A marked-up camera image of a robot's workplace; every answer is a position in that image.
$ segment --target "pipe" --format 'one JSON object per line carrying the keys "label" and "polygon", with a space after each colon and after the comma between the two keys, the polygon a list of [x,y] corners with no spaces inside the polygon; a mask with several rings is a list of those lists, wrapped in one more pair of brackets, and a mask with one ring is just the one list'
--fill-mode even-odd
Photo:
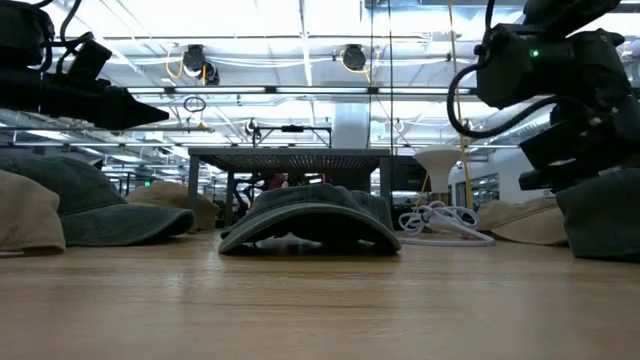
{"label": "pipe", "polygon": [[247,137],[244,136],[239,130],[238,128],[235,127],[235,125],[233,125],[233,122],[231,122],[231,119],[229,119],[229,117],[227,115],[225,115],[222,110],[220,110],[218,107],[211,107],[211,109],[213,109],[213,112],[220,118],[222,119],[225,123],[227,123],[227,126],[229,127],[229,129],[231,129],[231,131],[238,137],[238,139],[240,139],[240,141],[247,141]]}
{"label": "pipe", "polygon": [[[309,40],[336,39],[336,40],[370,40],[370,35],[309,35]],[[107,41],[131,41],[126,36],[108,36]],[[300,35],[240,35],[240,36],[154,36],[153,39],[145,39],[147,42],[163,43],[199,43],[207,40],[301,40]],[[389,39],[389,35],[374,35],[373,39]],[[426,41],[419,35],[393,35],[394,40]]]}
{"label": "pipe", "polygon": [[300,24],[302,26],[302,57],[304,59],[304,75],[307,80],[307,86],[313,86],[311,75],[311,60],[309,56],[309,41],[307,38],[307,26],[304,21],[305,9],[306,7],[304,0],[300,0]]}

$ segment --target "table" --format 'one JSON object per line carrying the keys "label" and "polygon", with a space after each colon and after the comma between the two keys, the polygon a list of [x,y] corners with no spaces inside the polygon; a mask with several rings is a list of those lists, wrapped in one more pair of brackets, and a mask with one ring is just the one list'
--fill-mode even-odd
{"label": "table", "polygon": [[634,264],[509,242],[234,257],[219,241],[0,259],[0,357],[638,358]]}
{"label": "table", "polygon": [[[389,174],[390,152],[385,149],[329,148],[189,148],[189,199],[197,211],[200,161],[227,172],[225,225],[231,225],[235,173],[332,173],[360,176],[371,181],[371,173],[380,167],[380,196],[392,205]],[[350,190],[370,189],[352,188]]]}

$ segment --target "cable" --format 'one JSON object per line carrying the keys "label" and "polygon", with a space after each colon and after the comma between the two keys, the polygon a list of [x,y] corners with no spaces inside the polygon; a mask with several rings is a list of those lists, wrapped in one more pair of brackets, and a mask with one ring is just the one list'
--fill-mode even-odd
{"label": "cable", "polygon": [[449,104],[449,96],[451,96],[451,95],[452,95],[451,89],[449,89],[449,94],[447,95],[447,114],[449,115],[449,120],[451,122],[451,126],[453,126],[453,128],[456,129],[456,131],[459,132],[460,134],[462,134],[464,136],[467,136],[467,137],[470,137],[470,138],[475,138],[475,139],[485,139],[485,138],[489,138],[489,137],[494,137],[494,136],[500,135],[503,132],[511,129],[514,126],[516,126],[518,123],[520,123],[522,120],[524,120],[527,117],[529,117],[534,112],[542,109],[543,107],[545,107],[547,105],[551,105],[551,104],[558,104],[558,103],[563,103],[563,102],[572,103],[574,105],[578,105],[578,106],[582,107],[585,110],[586,113],[590,112],[589,108],[584,103],[582,103],[581,101],[579,101],[577,99],[564,97],[564,96],[551,96],[551,97],[548,97],[546,99],[542,99],[540,101],[537,101],[537,102],[531,104],[526,109],[524,109],[521,112],[519,112],[511,120],[505,122],[502,125],[499,125],[499,126],[493,128],[493,129],[489,129],[489,130],[485,130],[485,131],[473,131],[473,130],[465,128],[459,122],[451,120],[452,116],[455,119],[455,113],[453,112],[453,104]]}
{"label": "cable", "polygon": [[171,56],[171,49],[169,49],[167,51],[167,59],[164,62],[164,65],[165,65],[165,69],[167,70],[167,74],[169,74],[169,76],[171,76],[174,79],[178,79],[182,75],[182,67],[183,67],[183,61],[184,61],[184,51],[182,52],[182,55],[180,55],[180,70],[178,72],[178,75],[176,75],[169,68],[169,57]]}
{"label": "cable", "polygon": [[39,3],[35,3],[35,4],[31,4],[31,5],[35,6],[37,8],[43,8],[43,7],[51,4],[52,2],[54,2],[54,0],[43,0],[43,1],[40,1]]}
{"label": "cable", "polygon": [[[453,26],[453,3],[452,0],[448,1],[448,8],[449,8],[449,25],[450,25],[450,36],[451,36],[451,55],[453,57],[453,71],[455,74],[458,73],[458,55],[457,55],[457,51],[456,51],[456,37],[455,37],[455,27]],[[491,24],[491,17],[493,14],[493,4],[492,1],[490,0],[490,4],[487,5],[487,11],[485,13],[485,21],[488,21],[489,24]],[[458,89],[458,87],[456,86],[456,102],[458,104],[458,115],[460,116],[460,118],[462,118],[462,105],[460,103],[460,90]],[[464,168],[464,195],[465,195],[465,202],[467,203],[467,207],[471,207],[472,206],[472,194],[471,194],[471,172],[469,171],[469,159],[467,158],[467,140],[460,135],[460,150],[462,151],[462,155],[461,155],[461,159],[462,159],[462,166]]]}
{"label": "cable", "polygon": [[[462,219],[460,214],[467,215],[472,222]],[[479,217],[473,210],[446,206],[441,201],[418,207],[417,212],[400,215],[398,223],[407,235],[415,236],[422,233],[425,227],[438,232],[451,232],[462,235],[471,235],[479,240],[422,240],[416,238],[401,238],[400,242],[409,245],[428,246],[458,246],[458,247],[484,247],[495,245],[495,240],[477,231]]]}

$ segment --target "ceiling light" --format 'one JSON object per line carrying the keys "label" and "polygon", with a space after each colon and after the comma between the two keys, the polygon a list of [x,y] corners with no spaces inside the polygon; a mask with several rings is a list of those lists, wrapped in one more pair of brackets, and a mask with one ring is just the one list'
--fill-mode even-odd
{"label": "ceiling light", "polygon": [[128,147],[173,146],[173,144],[165,143],[125,143],[123,145]]}
{"label": "ceiling light", "polygon": [[184,86],[174,89],[180,94],[264,94],[264,87],[232,87],[232,86]]}
{"label": "ceiling light", "polygon": [[67,140],[68,137],[60,134],[58,131],[30,130],[29,134],[46,137],[53,140]]}
{"label": "ceiling light", "polygon": [[164,93],[164,88],[156,87],[156,88],[127,88],[130,94],[162,94]]}
{"label": "ceiling light", "polygon": [[160,79],[162,82],[166,82],[171,84],[172,86],[177,86],[175,82],[173,82],[173,80],[169,79],[169,78],[162,78]]}
{"label": "ceiling light", "polygon": [[54,142],[16,142],[12,144],[13,146],[29,146],[29,147],[62,147],[65,144],[63,143],[54,143]]}
{"label": "ceiling light", "polygon": [[118,147],[117,143],[71,143],[70,146]]}
{"label": "ceiling light", "polygon": [[280,94],[366,94],[367,88],[354,87],[277,87]]}
{"label": "ceiling light", "polygon": [[139,157],[129,156],[129,155],[110,155],[112,158],[124,162],[139,162],[142,161]]}
{"label": "ceiling light", "polygon": [[164,170],[160,170],[163,173],[167,174],[167,175],[180,175],[180,170],[173,170],[173,169],[164,169]]}
{"label": "ceiling light", "polygon": [[93,155],[99,155],[99,156],[104,155],[104,154],[103,154],[103,153],[101,153],[100,151],[93,150],[93,149],[91,149],[91,148],[83,147],[83,148],[82,148],[82,150],[84,150],[85,152],[88,152],[89,154],[93,154]]}

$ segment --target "white cable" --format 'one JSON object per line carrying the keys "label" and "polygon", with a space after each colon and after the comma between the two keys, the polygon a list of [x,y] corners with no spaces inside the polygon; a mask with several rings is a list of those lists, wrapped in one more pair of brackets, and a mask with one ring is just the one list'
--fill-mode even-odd
{"label": "white cable", "polygon": [[[463,214],[471,217],[472,222],[462,219]],[[478,240],[426,240],[418,238],[401,238],[400,242],[409,245],[428,245],[428,246],[459,246],[459,247],[481,247],[493,246],[495,240],[483,233],[476,231],[478,229],[479,217],[473,210],[465,207],[446,206],[441,201],[434,201],[427,205],[418,207],[413,213],[400,215],[398,218],[400,226],[404,232],[410,236],[416,236],[422,233],[425,227],[437,232],[447,232],[471,235]]]}

